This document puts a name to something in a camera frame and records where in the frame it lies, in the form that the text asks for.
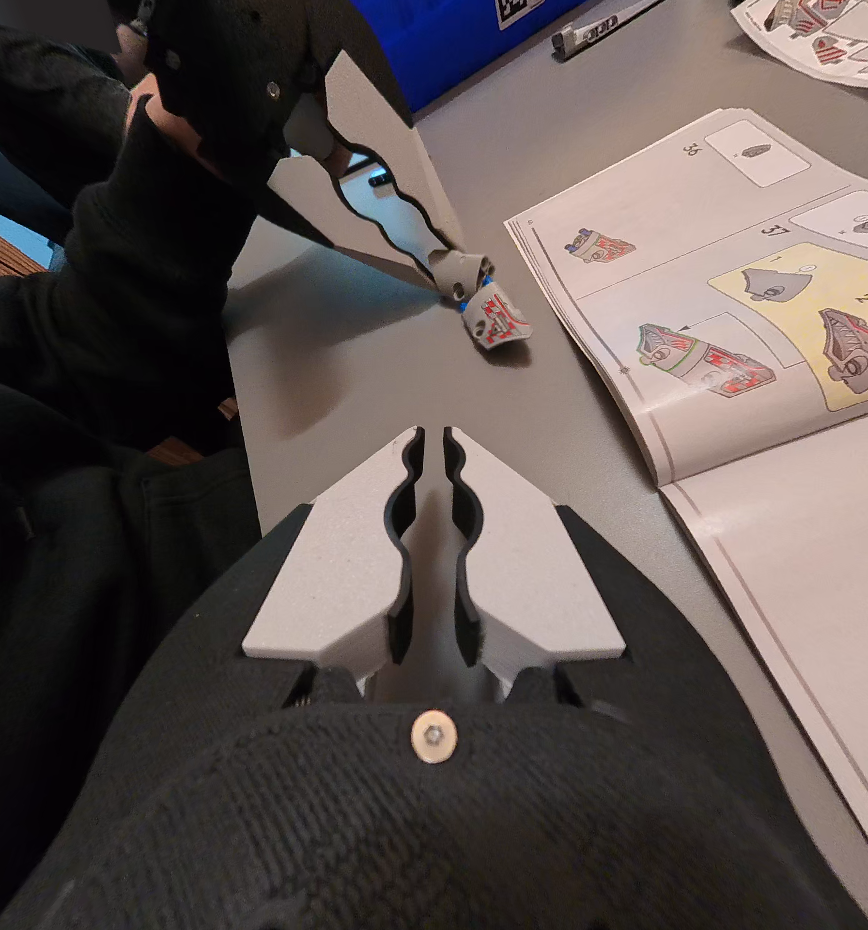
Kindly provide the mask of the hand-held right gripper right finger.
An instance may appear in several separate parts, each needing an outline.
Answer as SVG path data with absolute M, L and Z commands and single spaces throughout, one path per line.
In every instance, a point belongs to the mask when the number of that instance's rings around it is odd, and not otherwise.
M 521 671 L 623 657 L 626 642 L 555 502 L 458 427 L 442 435 L 463 536 L 454 629 L 465 664 L 506 699 Z

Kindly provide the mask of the person's black hoodie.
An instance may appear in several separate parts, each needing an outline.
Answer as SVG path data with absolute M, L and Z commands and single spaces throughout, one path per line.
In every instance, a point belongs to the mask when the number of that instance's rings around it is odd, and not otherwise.
M 116 164 L 114 61 L 0 26 L 0 149 L 71 209 Z M 222 312 L 0 278 L 0 913 L 180 615 L 258 538 Z

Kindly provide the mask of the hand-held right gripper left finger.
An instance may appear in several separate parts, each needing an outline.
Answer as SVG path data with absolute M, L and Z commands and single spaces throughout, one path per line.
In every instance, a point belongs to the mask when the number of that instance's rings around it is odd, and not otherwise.
M 317 496 L 242 641 L 247 657 L 344 668 L 364 694 L 412 640 L 411 556 L 425 430 L 413 426 Z

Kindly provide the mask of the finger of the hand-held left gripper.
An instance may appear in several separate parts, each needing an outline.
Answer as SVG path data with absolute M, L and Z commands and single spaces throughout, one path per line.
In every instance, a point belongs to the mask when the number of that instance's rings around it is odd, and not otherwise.
M 428 254 L 443 244 L 421 212 L 392 185 L 370 186 L 369 173 L 333 180 L 309 156 L 281 160 L 268 181 L 277 194 L 346 257 L 407 284 L 449 296 L 435 282 Z
M 368 154 L 391 172 L 398 196 L 421 212 L 444 249 L 468 253 L 462 226 L 412 121 L 396 112 L 346 50 L 334 57 L 324 93 L 324 107 L 303 94 L 285 123 L 285 141 L 297 156 L 312 157 L 324 168 L 335 142 Z

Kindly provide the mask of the blue storage bin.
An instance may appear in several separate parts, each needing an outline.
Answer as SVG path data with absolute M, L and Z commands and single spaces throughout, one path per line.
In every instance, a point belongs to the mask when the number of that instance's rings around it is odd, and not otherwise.
M 460 85 L 579 1 L 355 1 L 412 112 Z

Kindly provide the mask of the grey marker pen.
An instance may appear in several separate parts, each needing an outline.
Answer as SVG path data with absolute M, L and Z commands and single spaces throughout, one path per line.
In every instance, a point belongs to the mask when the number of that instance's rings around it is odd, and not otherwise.
M 552 58 L 568 62 L 662 4 L 664 1 L 593 2 L 585 17 L 566 23 L 551 35 Z

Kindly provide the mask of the white desk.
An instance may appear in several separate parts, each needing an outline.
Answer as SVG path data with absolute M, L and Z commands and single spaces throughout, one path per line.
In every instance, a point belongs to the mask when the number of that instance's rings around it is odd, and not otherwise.
M 868 914 L 868 844 L 753 655 L 723 595 L 651 483 L 636 441 L 564 333 L 504 228 L 544 201 L 711 110 L 751 109 L 868 179 L 868 89 L 837 87 L 762 53 L 727 2 L 664 2 L 571 62 L 552 58 L 587 2 L 417 113 L 417 127 L 475 250 L 534 325 L 477 352 L 430 293 L 258 220 L 226 315 L 242 433 L 262 530 L 386 441 L 425 428 L 417 520 L 404 540 L 415 624 L 380 700 L 478 701 L 453 630 L 462 536 L 451 520 L 442 429 L 454 425 L 571 506 L 664 592 L 719 657 L 773 754 L 812 839 Z

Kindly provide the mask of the toy sticker sheet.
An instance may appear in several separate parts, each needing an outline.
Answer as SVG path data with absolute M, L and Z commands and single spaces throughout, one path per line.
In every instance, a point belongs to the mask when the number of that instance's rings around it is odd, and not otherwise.
M 731 16 L 763 52 L 800 74 L 868 88 L 868 1 L 748 1 Z

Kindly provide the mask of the person's left hand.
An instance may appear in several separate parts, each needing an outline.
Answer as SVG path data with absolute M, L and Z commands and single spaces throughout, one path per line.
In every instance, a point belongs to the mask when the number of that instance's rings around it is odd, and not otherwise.
M 166 110 L 160 96 L 151 96 L 145 110 L 157 130 L 178 150 L 194 159 L 219 180 L 225 180 L 219 169 L 201 155 L 201 136 L 183 117 Z

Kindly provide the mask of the person's left forearm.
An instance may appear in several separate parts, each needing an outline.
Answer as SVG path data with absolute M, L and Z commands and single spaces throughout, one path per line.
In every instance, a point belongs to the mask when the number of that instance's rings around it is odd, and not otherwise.
M 77 309 L 218 315 L 257 211 L 157 130 L 150 97 L 137 102 L 110 177 L 75 203 L 57 293 Z

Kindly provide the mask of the grey toy panel red sticker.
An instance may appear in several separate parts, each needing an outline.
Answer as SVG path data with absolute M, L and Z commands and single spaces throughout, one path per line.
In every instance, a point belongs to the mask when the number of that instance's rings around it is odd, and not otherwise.
M 484 278 L 480 289 L 461 308 L 466 330 L 485 351 L 528 340 L 533 334 L 523 313 L 491 276 Z

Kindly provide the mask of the grey toy connector piece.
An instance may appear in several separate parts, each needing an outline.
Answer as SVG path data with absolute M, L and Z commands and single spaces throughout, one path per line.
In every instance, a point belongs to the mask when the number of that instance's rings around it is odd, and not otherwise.
M 428 265 L 436 290 L 457 303 L 470 300 L 496 269 L 484 254 L 444 248 L 428 253 Z

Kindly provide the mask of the toy instruction booklet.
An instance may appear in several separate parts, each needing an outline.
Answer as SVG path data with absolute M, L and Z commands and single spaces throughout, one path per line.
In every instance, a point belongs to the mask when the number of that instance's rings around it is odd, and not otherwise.
M 868 838 L 868 180 L 715 110 L 506 228 Z

